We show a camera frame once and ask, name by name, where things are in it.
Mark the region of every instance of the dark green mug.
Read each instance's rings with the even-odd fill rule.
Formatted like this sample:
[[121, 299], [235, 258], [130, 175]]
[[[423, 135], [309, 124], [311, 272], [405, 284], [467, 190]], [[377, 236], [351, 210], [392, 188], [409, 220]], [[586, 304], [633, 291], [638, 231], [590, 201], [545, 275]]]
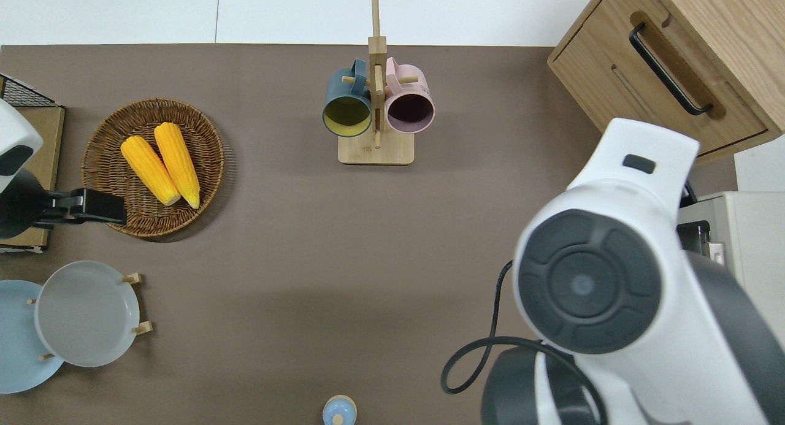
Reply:
[[[327, 82], [322, 121], [339, 137], [356, 137], [370, 127], [370, 90], [366, 86], [367, 64], [355, 59], [351, 68], [339, 69]], [[353, 77], [354, 82], [343, 81]]]

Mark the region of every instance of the plate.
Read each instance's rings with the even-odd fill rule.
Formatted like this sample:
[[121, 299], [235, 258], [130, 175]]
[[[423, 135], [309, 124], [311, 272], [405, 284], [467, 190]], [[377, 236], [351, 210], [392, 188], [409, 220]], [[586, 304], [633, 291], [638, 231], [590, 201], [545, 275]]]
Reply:
[[[160, 156], [153, 131], [164, 121], [182, 131], [199, 179], [198, 209], [191, 209], [185, 199], [171, 206], [161, 204], [120, 153], [126, 138], [140, 135]], [[162, 98], [137, 101], [109, 115], [90, 137], [82, 159], [84, 187], [125, 199], [125, 226], [109, 226], [140, 238], [169, 235], [199, 218], [213, 201], [223, 175], [224, 146], [212, 121], [190, 104]]]
[[56, 356], [80, 367], [106, 366], [131, 347], [139, 302], [123, 275], [101, 262], [58, 269], [36, 302], [36, 330]]
[[36, 299], [41, 286], [23, 280], [0, 281], [0, 394], [39, 386], [63, 364], [60, 358], [40, 361], [47, 347], [36, 332]]

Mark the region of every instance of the wooden mug tree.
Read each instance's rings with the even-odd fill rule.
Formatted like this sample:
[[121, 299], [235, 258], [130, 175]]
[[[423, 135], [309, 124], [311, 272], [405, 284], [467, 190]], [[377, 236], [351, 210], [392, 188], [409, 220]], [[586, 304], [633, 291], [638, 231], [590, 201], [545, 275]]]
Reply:
[[[357, 137], [338, 137], [339, 161], [344, 164], [406, 165], [415, 161], [415, 135], [395, 131], [385, 117], [385, 74], [387, 37], [379, 33], [379, 0], [370, 0], [373, 36], [368, 37], [368, 85], [370, 86], [370, 129]], [[344, 77], [344, 82], [354, 78]], [[415, 82], [417, 78], [399, 79]]]

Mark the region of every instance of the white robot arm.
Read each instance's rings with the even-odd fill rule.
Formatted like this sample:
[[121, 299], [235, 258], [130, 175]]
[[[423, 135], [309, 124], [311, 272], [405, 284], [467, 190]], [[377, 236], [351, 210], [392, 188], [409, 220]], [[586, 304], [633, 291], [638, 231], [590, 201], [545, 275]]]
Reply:
[[0, 99], [0, 193], [43, 144], [30, 121]]
[[[682, 251], [676, 234], [697, 151], [669, 129], [615, 118], [528, 224], [513, 293], [543, 344], [499, 355], [485, 425], [785, 423], [782, 347], [728, 270]], [[476, 342], [526, 345], [496, 339]]]
[[43, 190], [23, 166], [43, 145], [41, 136], [11, 105], [0, 99], [0, 240], [28, 227], [85, 221], [125, 224], [123, 198], [89, 188], [70, 193]]

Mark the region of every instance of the brown table surface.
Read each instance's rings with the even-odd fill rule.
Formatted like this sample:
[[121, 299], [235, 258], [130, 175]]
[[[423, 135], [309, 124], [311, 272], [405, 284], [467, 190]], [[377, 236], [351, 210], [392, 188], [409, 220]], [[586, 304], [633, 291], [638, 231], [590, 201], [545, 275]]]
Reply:
[[[59, 190], [81, 187], [105, 117], [154, 96], [207, 114], [227, 169], [207, 213], [163, 242], [84, 224], [41, 255], [0, 255], [0, 279], [44, 283], [82, 259], [142, 272], [155, 323], [107, 366], [0, 396], [0, 423], [317, 424], [334, 394], [359, 423], [479, 423], [487, 370], [449, 396], [442, 366], [487, 335], [519, 233], [600, 137], [549, 52], [390, 46], [424, 71], [437, 114], [414, 164], [370, 167], [339, 163], [320, 118], [327, 78], [365, 46], [3, 46], [0, 71], [67, 107]], [[530, 337], [510, 289], [499, 334]]]

